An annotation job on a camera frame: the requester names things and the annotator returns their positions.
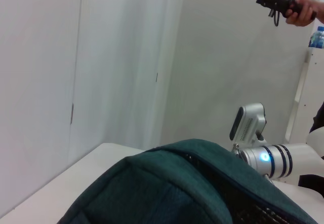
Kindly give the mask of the person hand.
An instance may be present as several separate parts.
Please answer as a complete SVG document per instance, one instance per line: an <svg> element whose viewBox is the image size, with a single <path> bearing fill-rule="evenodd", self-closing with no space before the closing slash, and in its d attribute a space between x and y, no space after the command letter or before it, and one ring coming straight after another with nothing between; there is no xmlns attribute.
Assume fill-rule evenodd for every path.
<svg viewBox="0 0 324 224"><path fill-rule="evenodd" d="M298 14L288 9L286 12L286 23L294 26L305 27L313 22L311 18L313 12L319 14L320 2L315 0L294 0L297 4L302 5L302 11Z"/></svg>

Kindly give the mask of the dark teal fabric lunch bag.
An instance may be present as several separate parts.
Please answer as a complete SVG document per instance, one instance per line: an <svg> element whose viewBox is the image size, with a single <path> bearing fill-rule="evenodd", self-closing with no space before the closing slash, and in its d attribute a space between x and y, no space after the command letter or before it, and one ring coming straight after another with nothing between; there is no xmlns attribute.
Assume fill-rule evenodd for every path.
<svg viewBox="0 0 324 224"><path fill-rule="evenodd" d="M201 139L123 158L58 224L317 224L270 181Z"/></svg>

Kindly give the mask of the person forearm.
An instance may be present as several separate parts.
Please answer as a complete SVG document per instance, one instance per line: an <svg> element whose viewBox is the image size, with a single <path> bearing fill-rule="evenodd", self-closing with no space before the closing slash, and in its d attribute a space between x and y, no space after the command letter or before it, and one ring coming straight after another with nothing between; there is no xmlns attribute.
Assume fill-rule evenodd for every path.
<svg viewBox="0 0 324 224"><path fill-rule="evenodd" d="M316 18L324 24L324 2L317 3L317 16Z"/></svg>

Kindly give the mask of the plastic water bottle blue label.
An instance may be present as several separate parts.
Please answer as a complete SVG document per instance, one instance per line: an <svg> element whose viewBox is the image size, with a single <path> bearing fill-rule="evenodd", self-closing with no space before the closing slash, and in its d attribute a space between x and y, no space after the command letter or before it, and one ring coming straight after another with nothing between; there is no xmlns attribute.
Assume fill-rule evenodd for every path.
<svg viewBox="0 0 324 224"><path fill-rule="evenodd" d="M324 49L324 26L319 26L312 34L308 47Z"/></svg>

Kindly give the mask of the person dark clothing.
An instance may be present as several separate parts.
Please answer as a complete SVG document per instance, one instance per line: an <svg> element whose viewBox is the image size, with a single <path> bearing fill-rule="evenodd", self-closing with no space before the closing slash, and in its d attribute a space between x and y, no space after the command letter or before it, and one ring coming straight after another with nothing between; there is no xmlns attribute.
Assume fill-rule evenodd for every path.
<svg viewBox="0 0 324 224"><path fill-rule="evenodd" d="M318 110L316 116L313 118L313 125L310 128L309 133L321 127L324 127L324 103ZM301 175L299 177L298 186L312 189L321 195L324 195L324 177L312 174Z"/></svg>

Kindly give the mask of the white perforated shelf frame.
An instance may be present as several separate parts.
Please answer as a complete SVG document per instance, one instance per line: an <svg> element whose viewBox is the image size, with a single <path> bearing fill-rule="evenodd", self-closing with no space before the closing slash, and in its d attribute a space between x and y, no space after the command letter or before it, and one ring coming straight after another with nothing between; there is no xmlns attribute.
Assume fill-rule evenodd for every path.
<svg viewBox="0 0 324 224"><path fill-rule="evenodd" d="M286 130L287 143L304 143L324 102L324 49L310 48L303 64Z"/></svg>

